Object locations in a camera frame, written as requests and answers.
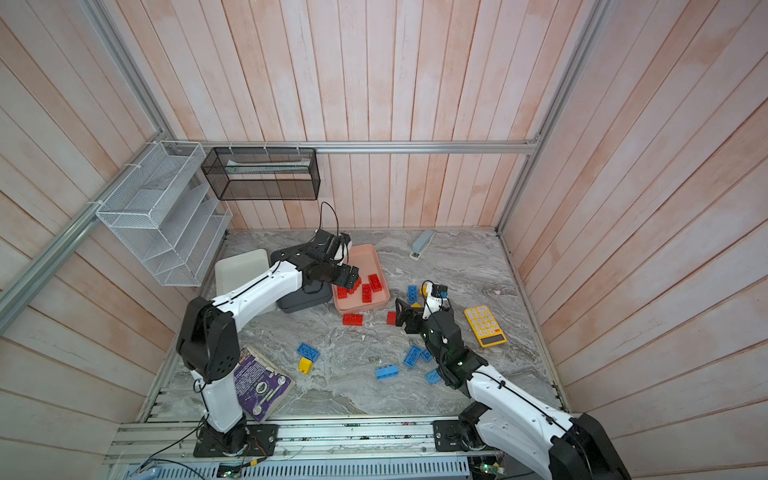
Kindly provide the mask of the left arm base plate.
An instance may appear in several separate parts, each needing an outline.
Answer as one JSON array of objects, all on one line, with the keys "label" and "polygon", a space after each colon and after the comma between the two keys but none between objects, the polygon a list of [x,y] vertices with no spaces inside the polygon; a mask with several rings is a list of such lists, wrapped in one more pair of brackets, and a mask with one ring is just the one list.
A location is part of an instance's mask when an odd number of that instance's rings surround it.
[{"label": "left arm base plate", "polygon": [[193,457],[269,457],[274,454],[278,430],[277,424],[239,422],[231,431],[222,433],[205,423],[199,430]]}]

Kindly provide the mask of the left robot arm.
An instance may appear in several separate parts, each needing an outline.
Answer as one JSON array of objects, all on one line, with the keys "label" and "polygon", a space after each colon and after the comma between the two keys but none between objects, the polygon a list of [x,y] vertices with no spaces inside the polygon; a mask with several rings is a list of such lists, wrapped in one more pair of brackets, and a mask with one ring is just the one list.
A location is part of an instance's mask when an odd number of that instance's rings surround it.
[{"label": "left robot arm", "polygon": [[349,234],[319,229],[259,276],[211,300],[197,297],[187,305],[176,351],[201,387],[206,422],[213,431],[228,434],[244,417],[234,380],[239,332],[267,306],[311,281],[353,288],[359,269],[347,263],[350,245]]}]

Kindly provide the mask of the red lego brick front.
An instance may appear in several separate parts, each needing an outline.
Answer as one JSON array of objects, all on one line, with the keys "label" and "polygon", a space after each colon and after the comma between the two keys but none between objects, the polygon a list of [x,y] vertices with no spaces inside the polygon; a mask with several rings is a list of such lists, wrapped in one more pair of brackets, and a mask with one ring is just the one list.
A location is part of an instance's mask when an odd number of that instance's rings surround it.
[{"label": "red lego brick front", "polygon": [[351,293],[354,294],[358,290],[358,288],[361,286],[361,284],[362,284],[362,279],[358,277],[356,283],[354,284],[353,289],[351,290]]}]

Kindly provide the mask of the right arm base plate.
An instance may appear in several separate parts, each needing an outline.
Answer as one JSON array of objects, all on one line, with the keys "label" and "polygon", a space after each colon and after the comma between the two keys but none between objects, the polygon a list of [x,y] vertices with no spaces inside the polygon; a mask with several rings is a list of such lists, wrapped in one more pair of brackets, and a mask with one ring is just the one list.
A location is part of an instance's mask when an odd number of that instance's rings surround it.
[{"label": "right arm base plate", "polygon": [[475,428],[463,420],[436,420],[432,422],[432,429],[438,452],[469,452],[483,448]]}]

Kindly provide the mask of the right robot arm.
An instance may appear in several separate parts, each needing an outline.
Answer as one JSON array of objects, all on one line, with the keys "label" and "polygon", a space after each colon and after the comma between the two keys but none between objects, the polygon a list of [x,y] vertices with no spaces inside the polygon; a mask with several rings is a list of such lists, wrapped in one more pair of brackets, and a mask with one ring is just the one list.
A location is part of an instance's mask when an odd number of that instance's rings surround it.
[{"label": "right robot arm", "polygon": [[422,296],[422,307],[396,300],[396,324],[419,335],[439,378],[472,400],[458,417],[462,449],[493,448],[543,479],[630,477],[598,420],[547,405],[465,345],[445,285],[425,281]]}]

